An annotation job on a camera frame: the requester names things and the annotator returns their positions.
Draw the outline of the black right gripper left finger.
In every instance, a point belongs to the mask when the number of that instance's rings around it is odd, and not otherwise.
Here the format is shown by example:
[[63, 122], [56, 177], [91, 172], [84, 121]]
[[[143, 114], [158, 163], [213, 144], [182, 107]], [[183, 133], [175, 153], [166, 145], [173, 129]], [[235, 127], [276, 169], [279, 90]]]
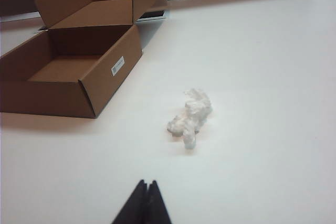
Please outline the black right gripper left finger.
[[142, 223], [147, 189], [147, 183], [140, 180], [112, 224]]

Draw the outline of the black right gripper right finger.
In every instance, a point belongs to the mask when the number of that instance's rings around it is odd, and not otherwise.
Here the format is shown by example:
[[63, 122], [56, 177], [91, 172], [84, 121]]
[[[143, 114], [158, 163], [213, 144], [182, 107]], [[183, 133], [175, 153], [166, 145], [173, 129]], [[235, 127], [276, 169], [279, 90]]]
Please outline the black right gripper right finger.
[[156, 180], [146, 194], [143, 223], [172, 223]]

